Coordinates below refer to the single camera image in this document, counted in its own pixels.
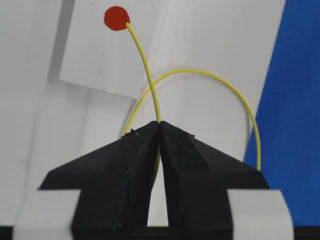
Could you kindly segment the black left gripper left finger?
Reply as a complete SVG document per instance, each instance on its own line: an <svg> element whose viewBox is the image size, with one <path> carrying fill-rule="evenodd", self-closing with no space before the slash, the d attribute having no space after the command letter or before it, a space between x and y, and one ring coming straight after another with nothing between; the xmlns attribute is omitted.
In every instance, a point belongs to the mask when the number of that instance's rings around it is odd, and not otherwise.
<svg viewBox="0 0 320 240"><path fill-rule="evenodd" d="M80 190L71 222L76 240L124 240L146 227L159 124L152 121L48 172L41 190Z"/></svg>

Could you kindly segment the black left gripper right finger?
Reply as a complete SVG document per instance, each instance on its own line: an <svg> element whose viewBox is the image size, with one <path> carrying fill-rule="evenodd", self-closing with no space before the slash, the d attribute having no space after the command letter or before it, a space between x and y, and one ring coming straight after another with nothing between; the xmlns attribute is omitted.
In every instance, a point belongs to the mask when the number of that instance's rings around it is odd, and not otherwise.
<svg viewBox="0 0 320 240"><path fill-rule="evenodd" d="M186 240L233 239L227 190L267 190L262 173L166 121L159 143L168 226Z"/></svg>

